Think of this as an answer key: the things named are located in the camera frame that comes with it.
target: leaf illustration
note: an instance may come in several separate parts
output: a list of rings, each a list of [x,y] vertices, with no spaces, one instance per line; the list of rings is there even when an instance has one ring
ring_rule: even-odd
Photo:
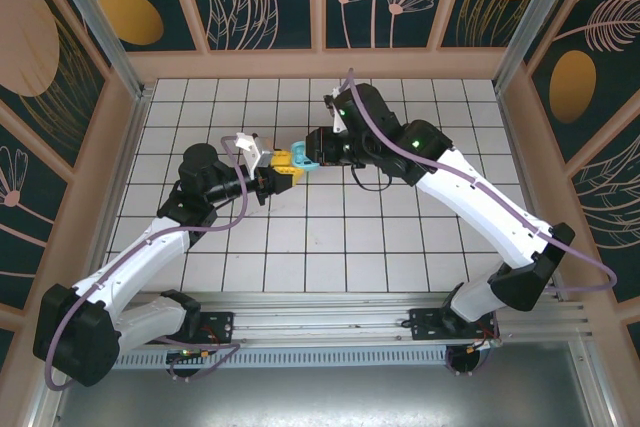
[[[640,0],[603,1],[582,29],[591,50],[622,52],[640,33]]]

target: yellow object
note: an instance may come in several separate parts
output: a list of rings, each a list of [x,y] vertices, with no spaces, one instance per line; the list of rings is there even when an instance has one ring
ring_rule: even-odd
[[[98,0],[98,3],[121,40],[149,45],[162,38],[162,17],[148,0]]]
[[[589,107],[596,89],[596,66],[584,52],[570,50],[558,60],[551,74],[549,103],[560,122],[570,124]]]
[[[296,185],[298,180],[300,180],[300,177],[302,177],[302,174],[304,174],[304,169],[291,165],[292,158],[293,156],[291,155],[291,152],[286,150],[276,150],[273,153],[273,158],[271,159],[271,167],[280,174],[292,175],[292,184]]]
[[[0,85],[18,95],[45,92],[58,71],[56,19],[45,0],[0,0]]]

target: purple cable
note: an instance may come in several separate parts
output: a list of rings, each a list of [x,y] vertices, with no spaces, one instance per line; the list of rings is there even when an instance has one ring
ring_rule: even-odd
[[[162,237],[163,235],[172,234],[174,232],[221,232],[221,231],[229,230],[229,229],[235,227],[244,218],[244,216],[245,216],[245,214],[247,212],[247,205],[249,203],[249,197],[248,197],[248,192],[247,192],[247,184],[244,181],[244,175],[242,174],[242,170],[240,170],[240,164],[238,164],[238,161],[236,160],[236,156],[234,155],[232,150],[227,145],[227,142],[232,142],[234,139],[235,139],[235,137],[233,137],[233,136],[223,137],[222,138],[222,147],[224,148],[225,152],[227,153],[227,155],[231,159],[231,163],[233,164],[233,168],[236,171],[236,175],[238,176],[238,179],[240,180],[240,190],[242,191],[242,208],[240,209],[240,213],[238,214],[238,217],[236,217],[234,220],[232,220],[231,222],[229,222],[226,225],[220,225],[220,226],[217,226],[217,227],[213,227],[213,226],[212,227],[186,227],[186,226],[183,227],[183,226],[180,226],[180,227],[172,227],[170,229],[161,230],[159,232],[156,232],[153,235],[150,235],[149,237],[147,237],[143,241],[141,241],[139,244],[137,244],[135,247],[133,247],[129,252],[127,252],[120,259],[118,259],[104,274],[102,274],[100,276],[100,278],[91,287],[89,287],[89,289],[87,289],[87,291],[82,295],[82,297],[80,297],[76,301],[76,303],[71,306],[69,311],[62,318],[62,321],[58,325],[58,328],[56,329],[55,333],[53,334],[53,338],[51,339],[51,344],[49,345],[49,350],[47,351],[47,358],[46,358],[46,361],[45,361],[45,364],[44,364],[44,381],[47,384],[47,387],[49,387],[49,389],[51,389],[53,391],[56,391],[56,392],[60,392],[60,391],[62,391],[64,389],[66,389],[67,387],[69,387],[74,382],[73,380],[70,380],[66,384],[58,385],[53,381],[53,376],[52,376],[52,373],[53,373],[52,372],[53,371],[53,356],[55,355],[56,349],[58,348],[58,343],[60,342],[60,338],[62,337],[62,333],[64,332],[64,329],[67,327],[67,325],[69,324],[69,321],[74,316],[74,314],[78,311],[80,306],[91,296],[91,294],[93,294],[96,290],[98,290],[98,287],[104,281],[106,281],[116,270],[118,270],[122,264],[124,264],[127,260],[129,260],[131,257],[133,257],[145,245],[150,244],[151,242],[153,242],[154,240],[158,239],[159,237]],[[236,350],[232,351],[229,355],[223,357],[223,359],[227,360],[231,355],[233,355],[236,352]]]
[[[610,289],[611,287],[613,287],[614,285],[616,285],[616,282],[618,281],[618,277],[616,276],[615,272],[613,272],[609,267],[607,267],[606,265],[604,265],[602,262],[597,261],[596,259],[592,259],[591,257],[589,257],[588,255],[583,254],[582,252],[574,249],[573,247],[570,247],[568,245],[563,244],[562,242],[554,239],[553,237],[543,233],[543,232],[539,232],[538,229],[531,224],[526,218],[524,218],[522,215],[520,215],[515,209],[513,209],[509,204],[507,204],[504,200],[502,200],[498,195],[496,195],[489,187],[487,187],[485,184],[483,184],[482,182],[477,182],[478,179],[476,179],[475,177],[465,173],[465,172],[461,172],[458,169],[455,169],[449,165],[446,164],[442,164],[440,162],[436,162],[430,159],[425,159],[424,157],[420,157],[416,154],[412,154],[411,152],[407,152],[404,149],[401,149],[400,147],[398,147],[397,145],[395,145],[393,142],[391,142],[383,133],[382,131],[378,128],[378,126],[375,124],[375,122],[373,121],[373,119],[371,118],[371,116],[369,115],[369,112],[367,111],[367,108],[365,107],[364,103],[362,102],[362,99],[360,98],[360,94],[358,92],[358,89],[356,88],[356,84],[355,84],[355,80],[353,78],[353,69],[349,69],[349,73],[347,74],[347,79],[344,81],[344,84],[342,84],[342,86],[340,87],[340,92],[344,91],[347,86],[349,87],[349,89],[351,89],[351,95],[353,96],[353,100],[356,103],[356,106],[358,107],[358,110],[360,111],[360,114],[362,115],[364,121],[367,123],[367,126],[373,131],[373,133],[376,135],[376,137],[378,137],[378,139],[384,144],[386,145],[389,149],[391,149],[393,152],[395,152],[398,155],[401,155],[402,157],[405,157],[409,160],[413,160],[414,162],[417,162],[419,164],[424,164],[427,165],[429,167],[433,167],[435,169],[440,169],[440,170],[444,170],[445,172],[449,172],[453,175],[456,175],[458,177],[460,177],[461,179],[466,180],[467,182],[469,182],[472,185],[475,185],[475,187],[478,190],[481,190],[482,192],[484,192],[486,195],[489,196],[489,198],[491,198],[494,202],[496,202],[500,207],[502,207],[503,209],[505,209],[507,212],[509,212],[518,222],[520,222],[524,227],[526,227],[527,229],[529,229],[534,235],[537,235],[538,237],[540,237],[542,240],[544,240],[545,242],[561,249],[564,250],[565,252],[567,252],[568,254],[571,254],[581,260],[584,260],[585,262],[588,262],[592,265],[594,265],[595,267],[597,267],[598,269],[602,270],[603,272],[605,272],[608,276],[609,276],[609,282],[602,284],[602,285],[593,285],[593,286],[587,286],[587,287],[563,287],[563,288],[556,288],[556,287],[548,287],[547,291],[551,291],[551,292],[560,292],[560,291],[564,291],[564,292],[598,292],[601,290],[607,290]]]

